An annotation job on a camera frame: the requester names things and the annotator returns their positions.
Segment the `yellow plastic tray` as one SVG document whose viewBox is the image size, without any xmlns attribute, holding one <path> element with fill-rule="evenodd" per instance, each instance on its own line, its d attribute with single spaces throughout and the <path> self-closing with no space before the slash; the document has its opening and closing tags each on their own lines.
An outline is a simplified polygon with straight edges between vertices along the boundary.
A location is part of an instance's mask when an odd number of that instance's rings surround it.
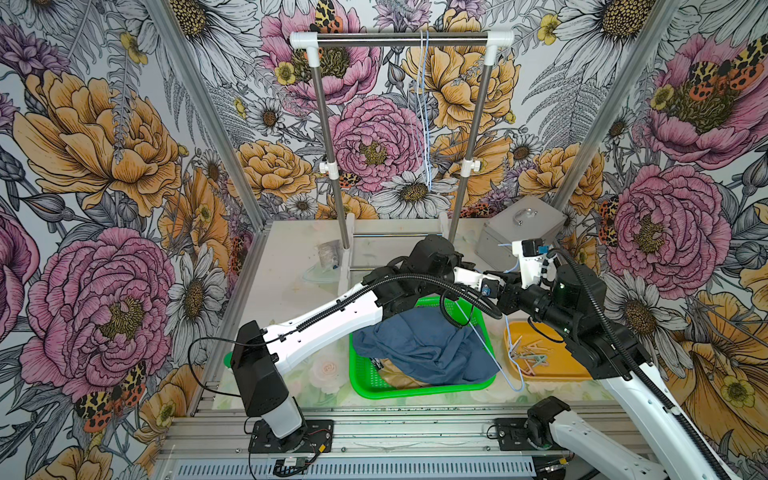
<svg viewBox="0 0 768 480">
<path fill-rule="evenodd" d="M 579 382 L 591 380 L 564 343 L 554 341 L 554 330 L 545 325 L 531 326 L 510 321 L 503 331 L 504 359 L 514 374 L 525 380 Z"/>
</svg>

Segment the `silver metal case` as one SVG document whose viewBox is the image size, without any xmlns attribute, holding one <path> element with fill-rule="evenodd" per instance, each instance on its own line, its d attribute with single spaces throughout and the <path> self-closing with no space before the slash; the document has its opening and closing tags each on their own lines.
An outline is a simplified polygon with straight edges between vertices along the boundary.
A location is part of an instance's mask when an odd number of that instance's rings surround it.
<svg viewBox="0 0 768 480">
<path fill-rule="evenodd" d="M 508 270 L 516 263 L 514 241 L 541 238 L 551 244 L 566 216 L 534 196 L 525 196 L 485 222 L 476 255 L 492 270 Z"/>
</svg>

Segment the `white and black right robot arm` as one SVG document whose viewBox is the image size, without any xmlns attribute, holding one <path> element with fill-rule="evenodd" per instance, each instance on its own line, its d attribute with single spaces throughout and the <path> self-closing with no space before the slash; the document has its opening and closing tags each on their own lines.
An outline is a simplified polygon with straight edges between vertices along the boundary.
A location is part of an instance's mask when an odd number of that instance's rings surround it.
<svg viewBox="0 0 768 480">
<path fill-rule="evenodd" d="M 594 430 L 551 397 L 530 411 L 538 444 L 556 443 L 609 478 L 734 479 L 666 388 L 646 349 L 604 312 L 605 283 L 584 265 L 561 265 L 552 281 L 545 267 L 501 272 L 497 307 L 522 311 L 556 332 L 566 350 L 622 407 L 656 459 L 649 462 Z"/>
</svg>

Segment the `light blue t-shirt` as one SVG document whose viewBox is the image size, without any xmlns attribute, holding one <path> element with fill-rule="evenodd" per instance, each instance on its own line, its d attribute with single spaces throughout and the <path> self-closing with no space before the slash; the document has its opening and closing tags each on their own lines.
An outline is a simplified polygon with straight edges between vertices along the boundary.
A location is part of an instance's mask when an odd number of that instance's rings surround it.
<svg viewBox="0 0 768 480">
<path fill-rule="evenodd" d="M 456 326 L 436 307 L 418 307 L 353 334 L 355 352 L 376 363 L 391 360 L 430 387 L 486 382 L 499 371 L 480 338 L 479 327 Z"/>
</svg>

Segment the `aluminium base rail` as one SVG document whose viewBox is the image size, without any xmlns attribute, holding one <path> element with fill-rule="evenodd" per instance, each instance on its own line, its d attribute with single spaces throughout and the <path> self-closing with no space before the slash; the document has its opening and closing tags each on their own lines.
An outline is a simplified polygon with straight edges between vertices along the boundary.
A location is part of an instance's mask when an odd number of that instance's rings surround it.
<svg viewBox="0 0 768 480">
<path fill-rule="evenodd" d="M 664 479 L 626 414 L 575 408 L 552 447 L 534 447 L 523 405 L 309 410 L 282 452 L 235 412 L 182 419 L 154 479 Z"/>
</svg>

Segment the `green perforated plastic basket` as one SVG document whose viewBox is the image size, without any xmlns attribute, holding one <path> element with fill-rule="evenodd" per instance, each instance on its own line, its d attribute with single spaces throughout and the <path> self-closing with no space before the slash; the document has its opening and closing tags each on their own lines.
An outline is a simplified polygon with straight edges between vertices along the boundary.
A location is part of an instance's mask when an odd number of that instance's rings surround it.
<svg viewBox="0 0 768 480">
<path fill-rule="evenodd" d="M 369 400 L 481 390 L 498 372 L 483 314 L 465 300 L 423 298 L 351 335 L 350 381 Z"/>
</svg>

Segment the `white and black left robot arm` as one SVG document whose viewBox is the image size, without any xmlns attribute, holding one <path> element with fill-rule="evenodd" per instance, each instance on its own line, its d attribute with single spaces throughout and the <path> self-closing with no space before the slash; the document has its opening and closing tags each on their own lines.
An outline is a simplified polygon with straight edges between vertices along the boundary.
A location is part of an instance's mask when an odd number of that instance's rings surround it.
<svg viewBox="0 0 768 480">
<path fill-rule="evenodd" d="M 281 324 L 262 327 L 251 321 L 234 341 L 231 370 L 248 417 L 255 419 L 254 440 L 281 452 L 297 448 L 307 422 L 284 380 L 310 355 L 364 327 L 416 306 L 431 295 L 463 299 L 493 318 L 495 301 L 506 284 L 498 271 L 478 272 L 453 244 L 428 235 L 407 256 L 370 271 L 337 299 Z"/>
</svg>

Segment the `crumpled plastic packet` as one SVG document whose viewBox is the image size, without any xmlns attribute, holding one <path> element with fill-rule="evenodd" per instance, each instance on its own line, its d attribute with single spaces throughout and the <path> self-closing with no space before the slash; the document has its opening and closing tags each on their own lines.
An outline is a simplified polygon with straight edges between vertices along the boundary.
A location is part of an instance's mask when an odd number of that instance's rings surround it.
<svg viewBox="0 0 768 480">
<path fill-rule="evenodd" d="M 341 269 L 343 245 L 340 240 L 332 240 L 317 246 L 319 275 L 324 281 L 336 278 Z"/>
</svg>

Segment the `tan tank top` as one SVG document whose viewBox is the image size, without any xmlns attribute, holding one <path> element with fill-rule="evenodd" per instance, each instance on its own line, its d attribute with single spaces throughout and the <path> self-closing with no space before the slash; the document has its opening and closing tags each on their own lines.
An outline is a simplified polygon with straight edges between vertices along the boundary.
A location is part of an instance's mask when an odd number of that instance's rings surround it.
<svg viewBox="0 0 768 480">
<path fill-rule="evenodd" d="M 381 359 L 376 363 L 379 377 L 389 386 L 398 390 L 430 387 L 430 384 L 416 380 L 400 370 L 391 360 Z"/>
</svg>

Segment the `blue hanger of light shirt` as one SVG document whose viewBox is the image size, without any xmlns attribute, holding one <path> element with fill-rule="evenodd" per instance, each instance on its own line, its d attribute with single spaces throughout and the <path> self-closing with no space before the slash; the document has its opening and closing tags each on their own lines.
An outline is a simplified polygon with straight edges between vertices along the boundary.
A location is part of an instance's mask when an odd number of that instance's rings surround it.
<svg viewBox="0 0 768 480">
<path fill-rule="evenodd" d="M 509 357 L 507 327 L 525 320 L 522 313 L 513 313 L 504 319 L 493 319 L 484 316 L 485 325 L 491 340 L 495 358 L 502 368 L 498 371 L 493 382 L 482 390 L 473 390 L 469 395 L 481 404 L 513 404 L 522 403 L 529 394 L 525 380 L 521 376 L 517 364 Z"/>
</svg>

